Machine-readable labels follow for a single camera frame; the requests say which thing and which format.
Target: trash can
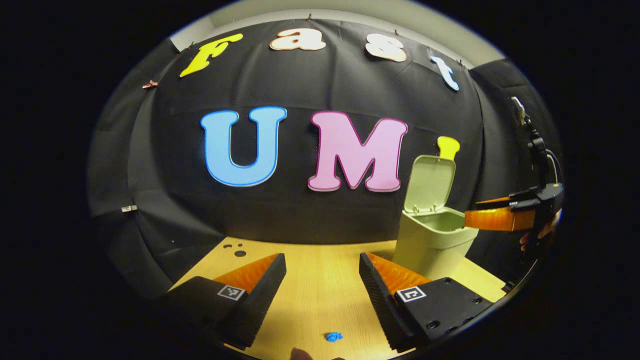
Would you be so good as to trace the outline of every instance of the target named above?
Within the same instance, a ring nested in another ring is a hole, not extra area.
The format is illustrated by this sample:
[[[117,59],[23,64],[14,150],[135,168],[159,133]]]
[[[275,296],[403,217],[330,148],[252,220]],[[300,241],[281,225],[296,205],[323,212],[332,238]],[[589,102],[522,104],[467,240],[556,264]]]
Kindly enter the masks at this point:
[[[478,234],[464,227],[463,213],[444,206],[455,172],[453,160],[418,156],[404,198],[392,260],[431,280],[451,276]]]

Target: wooden table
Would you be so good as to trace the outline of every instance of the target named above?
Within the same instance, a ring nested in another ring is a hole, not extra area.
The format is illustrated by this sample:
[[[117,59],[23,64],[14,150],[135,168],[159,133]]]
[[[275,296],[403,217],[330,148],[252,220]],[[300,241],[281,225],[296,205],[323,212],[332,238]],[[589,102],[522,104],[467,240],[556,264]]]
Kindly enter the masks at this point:
[[[369,251],[391,259],[395,247],[395,240],[347,245],[298,245],[228,237],[173,287],[196,275],[213,279],[281,252],[285,254],[287,274],[253,345],[242,352],[259,359],[288,360],[291,349],[297,347],[307,351],[315,360],[335,357],[347,360],[390,359],[399,354],[387,343],[362,284],[358,264],[361,252]],[[245,251],[246,255],[235,256],[239,250]],[[505,295],[501,290],[504,282],[466,258],[451,277],[492,302]],[[327,332],[341,332],[344,338],[330,343],[324,338]]]

